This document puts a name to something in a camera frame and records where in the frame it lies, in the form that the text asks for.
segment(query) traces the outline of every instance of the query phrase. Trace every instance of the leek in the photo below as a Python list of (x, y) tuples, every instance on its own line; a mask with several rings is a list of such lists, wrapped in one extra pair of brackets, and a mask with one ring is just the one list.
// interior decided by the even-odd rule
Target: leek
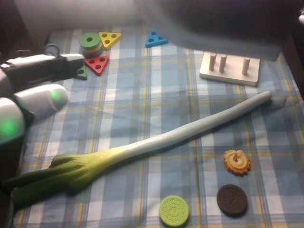
[(223, 112), (126, 146), (88, 154), (58, 155), (54, 157), (48, 169), (5, 180), (2, 186), (11, 191), (12, 201), (18, 208), (61, 191), (76, 193), (91, 184), (105, 168), (117, 162), (184, 141), (235, 119), (270, 98), (270, 92), (263, 92)]

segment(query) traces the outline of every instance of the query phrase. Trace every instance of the blue and white checkered cloth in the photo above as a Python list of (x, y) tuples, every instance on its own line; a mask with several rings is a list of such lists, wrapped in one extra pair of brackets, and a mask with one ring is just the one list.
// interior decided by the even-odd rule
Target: blue and white checkered cloth
[[(159, 205), (169, 195), (188, 203), (189, 228), (304, 227), (304, 103), (282, 55), (261, 61), (256, 88), (238, 86), (201, 79), (201, 51), (173, 43), (145, 48), (149, 28), (99, 31), (123, 35), (103, 52), (108, 67), (102, 76), (87, 68), (86, 81), (62, 82), (70, 101), (31, 129), (21, 173), (47, 168), (58, 154), (97, 152), (165, 133), (263, 91), (273, 100), (191, 141), (122, 163), (74, 197), (56, 195), (20, 210), (16, 227), (163, 227)], [(56, 32), (49, 42), (78, 53), (85, 32)], [(248, 175), (227, 171), (226, 150), (250, 157)], [(216, 194), (225, 184), (246, 192), (245, 216), (229, 218), (219, 210)]]

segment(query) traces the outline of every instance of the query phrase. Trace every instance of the wooden base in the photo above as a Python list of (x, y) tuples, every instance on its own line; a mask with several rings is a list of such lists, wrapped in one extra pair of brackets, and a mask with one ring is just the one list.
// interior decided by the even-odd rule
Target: wooden base
[(205, 52), (201, 63), (199, 76), (204, 79), (241, 84), (246, 86), (256, 86), (260, 60), (252, 58), (250, 60), (247, 75), (242, 74), (244, 57), (228, 55), (223, 73), (219, 72), (221, 54), (217, 54), (214, 70), (209, 70), (210, 53)]

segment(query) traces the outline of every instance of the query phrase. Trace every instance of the dark background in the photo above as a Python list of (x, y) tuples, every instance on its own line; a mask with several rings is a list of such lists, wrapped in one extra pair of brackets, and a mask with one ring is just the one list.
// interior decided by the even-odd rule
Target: dark background
[[(25, 26), (14, 1), (0, 0), (0, 52), (8, 59), (14, 58), (15, 51), (21, 49), (33, 49)], [(283, 54), (304, 97), (304, 25), (294, 26)], [(15, 176), (22, 143), (23, 138), (19, 138), (0, 146), (0, 180)], [(4, 227), (9, 203), (9, 195), (0, 191), (0, 228)]]

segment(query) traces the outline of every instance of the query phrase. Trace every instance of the wooden peg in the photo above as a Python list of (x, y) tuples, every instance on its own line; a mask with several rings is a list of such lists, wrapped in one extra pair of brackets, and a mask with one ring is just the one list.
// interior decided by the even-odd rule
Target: wooden peg
[(227, 55), (222, 54), (220, 56), (220, 63), (219, 63), (219, 72), (221, 72), (221, 73), (223, 73), (225, 71), (226, 60), (227, 60)]
[(244, 57), (242, 75), (247, 75), (249, 63), (250, 63), (250, 58)]
[(217, 59), (217, 54), (216, 53), (211, 53), (210, 54), (210, 62), (209, 62), (209, 70), (213, 71), (214, 70), (214, 65), (215, 65), (215, 60)]

